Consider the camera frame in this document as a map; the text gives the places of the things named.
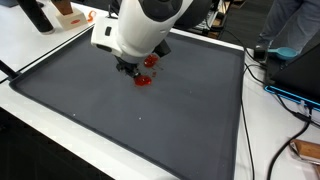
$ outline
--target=dark gray tray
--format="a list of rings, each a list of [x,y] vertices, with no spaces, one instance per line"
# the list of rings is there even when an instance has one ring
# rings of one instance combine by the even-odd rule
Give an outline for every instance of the dark gray tray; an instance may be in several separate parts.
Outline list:
[[[169,34],[172,52],[148,87],[119,73],[91,30],[14,79],[17,92],[181,179],[231,180],[242,89],[242,51]]]

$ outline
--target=table surface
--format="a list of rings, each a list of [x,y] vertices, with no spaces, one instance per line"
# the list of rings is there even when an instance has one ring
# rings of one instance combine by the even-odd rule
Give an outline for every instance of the table surface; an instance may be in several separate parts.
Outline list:
[[[19,6],[14,8],[0,6],[0,21],[5,24],[0,29],[0,46],[2,48],[0,59],[14,70],[23,68],[91,25],[63,31],[55,20],[54,14],[56,10],[53,5],[49,1],[42,2],[45,4],[44,12],[56,28],[56,32],[52,35],[41,35],[23,14]],[[73,4],[73,6],[83,11],[85,15],[91,10],[95,10],[97,15],[107,14],[105,11],[78,4]],[[241,49],[236,45],[188,32],[175,29],[172,29],[171,32],[230,48]],[[254,63],[248,57],[246,62],[247,64]],[[254,67],[252,67],[252,71],[258,78],[263,78],[262,71]],[[5,77],[5,74],[0,73],[1,80]],[[167,171],[143,158],[14,92],[8,84],[8,81],[0,84],[0,106],[3,109],[114,179],[176,179]],[[264,180],[266,179],[268,165],[275,152],[288,138],[300,131],[304,124],[282,108],[277,99],[265,92],[261,84],[254,81],[249,73],[244,78],[243,101],[256,179]],[[296,111],[299,110],[297,104],[286,100],[285,103],[289,108]],[[314,120],[319,121],[320,113],[314,112],[313,117]],[[319,137],[320,130],[310,126],[300,139],[320,143]],[[250,158],[241,116],[234,179],[244,180],[251,178]],[[290,180],[317,180],[317,174],[313,166],[293,159],[289,150],[286,149],[277,160],[272,176],[272,179],[280,180],[285,178]]]

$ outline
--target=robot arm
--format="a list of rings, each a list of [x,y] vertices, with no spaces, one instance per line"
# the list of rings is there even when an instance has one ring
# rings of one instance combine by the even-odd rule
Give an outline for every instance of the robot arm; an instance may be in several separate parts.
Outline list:
[[[122,0],[118,19],[108,17],[96,19],[91,43],[116,56],[119,71],[137,77],[140,75],[137,64],[156,47],[167,47],[164,38],[193,1],[200,2],[196,5],[209,4],[206,6],[209,11],[212,0]],[[189,8],[188,11],[187,15],[193,17],[191,13],[194,13],[194,10]],[[208,12],[203,9],[196,11],[205,16]],[[194,17],[199,19],[199,14],[194,14]],[[190,26],[190,22],[194,23],[192,18],[182,21],[179,24],[184,28]]]

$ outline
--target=equipment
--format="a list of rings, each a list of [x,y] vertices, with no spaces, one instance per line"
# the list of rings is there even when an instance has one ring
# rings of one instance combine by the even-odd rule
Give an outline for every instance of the equipment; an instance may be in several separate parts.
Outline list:
[[[196,26],[205,19],[211,3],[212,0],[123,0],[119,2],[118,19],[97,17],[91,44],[112,53],[119,63],[117,69],[136,78],[141,75],[138,63],[148,55],[155,52],[162,57],[170,52],[164,38],[173,25],[177,22],[176,26],[183,29]]]
[[[319,59],[320,44],[291,62],[269,57],[265,90],[320,110]]]

